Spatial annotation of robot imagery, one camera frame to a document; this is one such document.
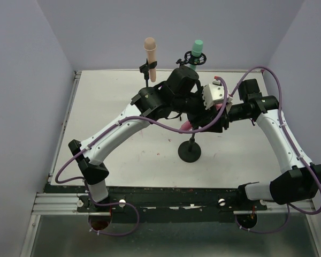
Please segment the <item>black tripod shock-mount stand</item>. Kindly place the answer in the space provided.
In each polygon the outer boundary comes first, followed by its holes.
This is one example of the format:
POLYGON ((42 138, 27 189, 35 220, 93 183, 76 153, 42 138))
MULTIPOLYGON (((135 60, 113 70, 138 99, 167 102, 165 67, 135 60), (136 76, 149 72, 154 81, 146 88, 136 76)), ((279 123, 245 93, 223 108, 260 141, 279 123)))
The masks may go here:
POLYGON ((184 59, 178 59, 176 61, 176 64, 178 64, 179 66, 184 66, 188 64, 192 70, 196 70, 197 66, 203 65, 207 61, 207 57, 204 53, 201 53, 198 62, 195 62, 194 59, 196 59, 196 57, 193 57, 191 55, 191 51, 188 51, 184 54, 184 59))

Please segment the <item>green toy microphone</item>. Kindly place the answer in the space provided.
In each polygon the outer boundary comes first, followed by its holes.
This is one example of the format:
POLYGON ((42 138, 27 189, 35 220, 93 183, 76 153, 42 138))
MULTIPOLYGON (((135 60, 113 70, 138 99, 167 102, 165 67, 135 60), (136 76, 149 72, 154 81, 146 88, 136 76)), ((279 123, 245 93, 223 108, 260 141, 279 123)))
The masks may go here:
POLYGON ((195 40, 191 50, 191 55, 193 57, 196 57, 196 59, 194 59, 195 62, 198 62, 202 51, 203 51, 203 41, 195 40))

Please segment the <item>black round-base clip stand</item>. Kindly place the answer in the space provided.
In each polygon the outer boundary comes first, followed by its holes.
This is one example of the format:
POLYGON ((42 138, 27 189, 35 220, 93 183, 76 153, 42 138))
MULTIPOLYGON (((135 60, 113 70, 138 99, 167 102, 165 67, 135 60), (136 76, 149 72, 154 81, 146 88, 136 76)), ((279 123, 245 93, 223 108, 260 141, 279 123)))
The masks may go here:
POLYGON ((149 86, 149 79, 150 79, 149 71, 151 69, 154 69, 156 66, 157 66, 157 61, 154 61, 154 62, 149 64, 148 60, 146 60, 146 62, 139 67, 140 73, 142 73, 143 76, 144 76, 146 87, 149 86))

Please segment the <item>beige microphone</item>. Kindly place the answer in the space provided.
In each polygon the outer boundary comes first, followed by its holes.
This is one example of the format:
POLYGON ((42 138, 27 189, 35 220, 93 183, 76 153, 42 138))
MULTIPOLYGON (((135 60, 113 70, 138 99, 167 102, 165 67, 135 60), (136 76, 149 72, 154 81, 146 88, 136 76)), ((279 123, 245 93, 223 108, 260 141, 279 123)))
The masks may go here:
MULTIPOLYGON (((156 61, 156 48, 157 48, 156 41, 153 37, 148 37, 144 40, 144 49, 147 53, 147 61, 149 65, 151 65, 156 61)), ((156 81, 155 66, 149 69, 149 77, 151 82, 156 81)))

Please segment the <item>pink toy microphone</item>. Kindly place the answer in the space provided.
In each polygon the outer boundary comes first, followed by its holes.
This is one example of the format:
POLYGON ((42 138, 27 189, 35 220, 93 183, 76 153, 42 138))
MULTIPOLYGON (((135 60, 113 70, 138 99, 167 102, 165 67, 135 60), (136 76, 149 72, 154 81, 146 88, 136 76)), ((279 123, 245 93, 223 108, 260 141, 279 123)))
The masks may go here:
POLYGON ((182 126, 180 127, 180 129, 181 130, 183 130, 183 131, 189 131, 189 130, 191 130, 192 129, 192 125, 191 125, 191 123, 190 123, 190 121, 185 121, 183 124, 182 124, 182 126))

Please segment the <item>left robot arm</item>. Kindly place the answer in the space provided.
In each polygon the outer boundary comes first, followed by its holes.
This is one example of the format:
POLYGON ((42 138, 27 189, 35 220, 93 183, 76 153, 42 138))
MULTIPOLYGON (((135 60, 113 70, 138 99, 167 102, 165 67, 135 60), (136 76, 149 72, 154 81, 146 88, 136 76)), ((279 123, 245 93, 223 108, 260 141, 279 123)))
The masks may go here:
POLYGON ((105 182, 109 171, 104 160, 118 146, 149 125, 188 133, 189 129, 184 126, 175 129, 159 123, 173 112, 187 114, 191 129, 198 132, 209 130, 217 114, 214 97, 224 99, 221 86, 213 83, 203 86, 196 71, 181 66, 166 80, 141 88, 120 115, 91 138, 70 141, 68 147, 94 201, 101 202, 109 195, 105 182))

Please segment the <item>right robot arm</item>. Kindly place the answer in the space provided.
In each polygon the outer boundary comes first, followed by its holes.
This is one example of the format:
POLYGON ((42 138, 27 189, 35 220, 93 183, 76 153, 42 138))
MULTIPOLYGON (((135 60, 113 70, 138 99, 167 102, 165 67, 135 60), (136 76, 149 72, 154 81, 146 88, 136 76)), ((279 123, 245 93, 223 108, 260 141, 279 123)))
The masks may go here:
POLYGON ((315 197, 321 182, 321 164, 304 157, 279 112, 275 96, 263 96, 257 80, 243 81, 238 88, 241 104, 233 105, 219 120, 221 132, 231 122, 252 119, 262 129, 278 160, 281 175, 271 182, 248 183, 238 187, 241 201, 265 200, 279 205, 315 197))

